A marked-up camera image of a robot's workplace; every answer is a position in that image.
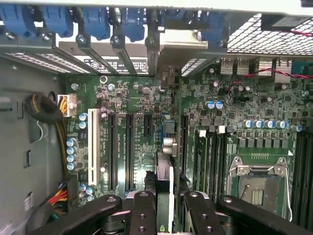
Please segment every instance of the pcie slot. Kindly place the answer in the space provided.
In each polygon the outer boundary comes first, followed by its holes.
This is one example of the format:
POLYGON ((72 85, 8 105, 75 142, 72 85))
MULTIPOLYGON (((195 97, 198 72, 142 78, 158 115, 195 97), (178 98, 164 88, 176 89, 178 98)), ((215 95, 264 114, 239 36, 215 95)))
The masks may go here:
POLYGON ((146 137, 152 136, 152 115, 151 114, 145 114, 143 116, 143 135, 146 137))
POLYGON ((134 115, 126 115, 126 179, 125 190, 134 189, 134 115))
POLYGON ((186 165, 187 165, 187 146, 188 146, 188 116, 181 116, 181 170, 185 174, 186 173, 186 165))
POLYGON ((117 187, 117 115, 110 114, 108 117, 109 128, 109 158, 108 158, 108 189, 115 190, 117 187))

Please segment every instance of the pci slot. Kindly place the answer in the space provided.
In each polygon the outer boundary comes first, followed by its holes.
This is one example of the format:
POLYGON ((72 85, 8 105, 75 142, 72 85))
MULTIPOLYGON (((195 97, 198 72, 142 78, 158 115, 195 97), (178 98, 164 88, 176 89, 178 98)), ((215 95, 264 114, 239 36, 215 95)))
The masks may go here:
POLYGON ((181 116, 181 170, 183 174, 186 173, 186 165, 187 165, 187 146, 188 146, 188 116, 181 116))
POLYGON ((125 190, 134 189, 134 115, 126 115, 126 179, 125 190))
POLYGON ((108 117, 109 128, 109 157, 108 157, 108 189, 115 190, 117 187, 117 115, 110 114, 108 117))
POLYGON ((151 114, 145 114, 143 117, 143 135, 146 137, 152 136, 152 115, 151 114))
POLYGON ((100 181, 100 125, 99 109, 88 109, 88 184, 100 181))

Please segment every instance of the white pci slot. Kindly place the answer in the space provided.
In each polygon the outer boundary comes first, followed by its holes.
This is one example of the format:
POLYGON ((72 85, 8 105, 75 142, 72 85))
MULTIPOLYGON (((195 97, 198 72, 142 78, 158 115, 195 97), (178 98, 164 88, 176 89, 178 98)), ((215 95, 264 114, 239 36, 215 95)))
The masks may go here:
POLYGON ((100 124, 99 109, 88 109, 88 184, 100 181, 100 124))

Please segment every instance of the motherboard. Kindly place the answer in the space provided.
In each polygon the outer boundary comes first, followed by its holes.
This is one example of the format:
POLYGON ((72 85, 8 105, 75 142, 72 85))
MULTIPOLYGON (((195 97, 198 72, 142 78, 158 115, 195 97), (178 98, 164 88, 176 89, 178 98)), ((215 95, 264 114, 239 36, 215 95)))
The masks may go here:
POLYGON ((144 190, 163 152, 190 189, 213 201, 234 195, 289 219, 297 133, 312 114, 312 87, 217 66, 180 77, 175 89, 149 77, 65 78, 77 100, 67 118, 67 168, 78 175, 79 206, 144 190), (180 146, 175 153, 168 141, 180 146))

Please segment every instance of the white connector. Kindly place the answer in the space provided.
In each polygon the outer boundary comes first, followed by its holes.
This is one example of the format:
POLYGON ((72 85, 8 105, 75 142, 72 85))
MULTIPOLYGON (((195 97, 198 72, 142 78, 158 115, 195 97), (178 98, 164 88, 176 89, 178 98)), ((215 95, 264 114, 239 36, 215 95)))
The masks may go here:
POLYGON ((76 116, 76 108, 77 108, 77 101, 76 95, 74 94, 59 94, 58 95, 58 103, 60 102, 61 98, 65 100, 65 112, 63 114, 64 117, 73 117, 76 116))
POLYGON ((100 181, 100 110, 88 109, 88 184, 100 181))

